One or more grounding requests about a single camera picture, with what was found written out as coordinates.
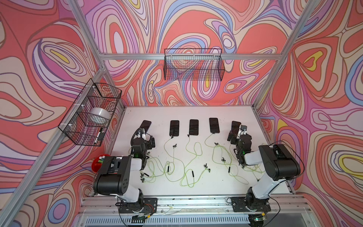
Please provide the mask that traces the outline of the blue phone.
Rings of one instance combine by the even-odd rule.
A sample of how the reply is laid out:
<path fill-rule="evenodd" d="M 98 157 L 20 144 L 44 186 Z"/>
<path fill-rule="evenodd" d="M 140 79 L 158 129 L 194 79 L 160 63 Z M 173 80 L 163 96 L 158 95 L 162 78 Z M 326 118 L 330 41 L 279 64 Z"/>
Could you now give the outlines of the blue phone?
<path fill-rule="evenodd" d="M 232 141 L 237 139 L 237 134 L 240 128 L 241 122 L 238 121 L 232 121 L 231 123 L 231 130 L 228 134 L 227 141 Z"/>

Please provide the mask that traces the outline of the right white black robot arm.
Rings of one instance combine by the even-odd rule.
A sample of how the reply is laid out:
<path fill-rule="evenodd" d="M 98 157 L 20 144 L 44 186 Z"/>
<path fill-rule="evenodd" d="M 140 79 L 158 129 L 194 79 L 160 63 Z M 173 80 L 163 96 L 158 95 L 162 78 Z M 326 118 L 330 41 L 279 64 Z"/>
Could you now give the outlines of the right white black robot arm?
<path fill-rule="evenodd" d="M 248 134 L 237 136 L 230 132 L 227 140 L 236 146 L 234 153 L 239 165 L 264 166 L 264 175 L 246 194 L 245 203 L 250 209 L 253 205 L 267 203 L 278 185 L 301 174 L 300 164 L 283 144 L 260 145 L 257 151 L 252 151 L 252 137 Z"/>

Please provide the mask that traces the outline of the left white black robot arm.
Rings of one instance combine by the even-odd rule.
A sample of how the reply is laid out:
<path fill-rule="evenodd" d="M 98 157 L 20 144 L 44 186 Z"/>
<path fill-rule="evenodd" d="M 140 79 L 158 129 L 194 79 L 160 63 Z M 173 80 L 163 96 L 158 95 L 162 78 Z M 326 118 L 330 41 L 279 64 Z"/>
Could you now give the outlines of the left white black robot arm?
<path fill-rule="evenodd" d="M 148 151 L 155 148 L 155 138 L 144 135 L 131 139 L 131 152 L 128 156 L 107 156 L 98 170 L 93 189 L 96 194 L 115 196 L 125 203 L 144 204 L 143 192 L 130 184 L 130 174 L 144 170 Z"/>

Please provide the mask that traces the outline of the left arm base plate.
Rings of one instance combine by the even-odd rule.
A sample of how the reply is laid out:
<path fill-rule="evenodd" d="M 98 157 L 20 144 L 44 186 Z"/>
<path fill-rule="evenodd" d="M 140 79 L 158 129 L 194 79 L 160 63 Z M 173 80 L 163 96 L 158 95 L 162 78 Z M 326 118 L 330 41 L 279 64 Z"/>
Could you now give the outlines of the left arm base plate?
<path fill-rule="evenodd" d="M 120 214 L 154 214 L 157 211 L 158 198 L 139 199 L 135 203 L 118 201 L 115 206 Z"/>

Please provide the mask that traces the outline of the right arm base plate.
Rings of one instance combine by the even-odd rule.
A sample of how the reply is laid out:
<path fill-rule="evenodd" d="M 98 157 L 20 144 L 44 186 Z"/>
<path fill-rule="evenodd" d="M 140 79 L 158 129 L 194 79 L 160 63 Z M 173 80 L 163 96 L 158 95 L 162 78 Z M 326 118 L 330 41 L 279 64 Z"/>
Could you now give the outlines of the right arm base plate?
<path fill-rule="evenodd" d="M 248 199 L 246 197 L 231 197 L 234 212 L 268 213 L 271 211 L 268 199 Z"/>

